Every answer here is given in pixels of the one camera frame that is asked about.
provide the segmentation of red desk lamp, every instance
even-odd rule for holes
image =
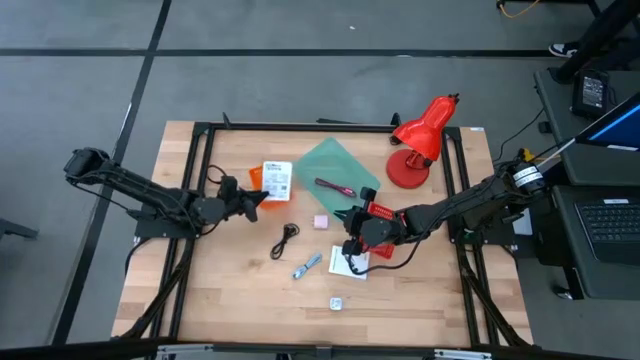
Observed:
[[[407,144],[387,161],[387,176],[405,189],[415,189],[429,177],[429,166],[438,160],[442,129],[456,110],[458,94],[435,98],[418,119],[399,126],[389,139],[392,145]]]

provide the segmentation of lamp base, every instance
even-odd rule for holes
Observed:
[[[405,189],[415,189],[429,177],[428,167],[413,169],[407,166],[411,152],[411,149],[398,150],[387,160],[387,176],[391,182]]]

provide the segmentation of white card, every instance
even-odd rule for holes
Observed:
[[[369,253],[364,253],[359,256],[352,256],[353,265],[359,271],[369,268]],[[367,280],[367,274],[355,275],[349,269],[347,259],[342,255],[342,246],[333,246],[331,249],[331,263],[329,264],[329,272],[332,274],[350,276],[357,279]]]
[[[268,191],[267,201],[289,201],[293,165],[284,161],[265,161],[262,164],[262,191]]]

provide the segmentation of shoe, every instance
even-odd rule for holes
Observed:
[[[549,52],[559,57],[572,57],[573,54],[575,54],[579,48],[580,48],[580,43],[578,42],[570,42],[566,44],[553,44],[553,45],[549,45]]]

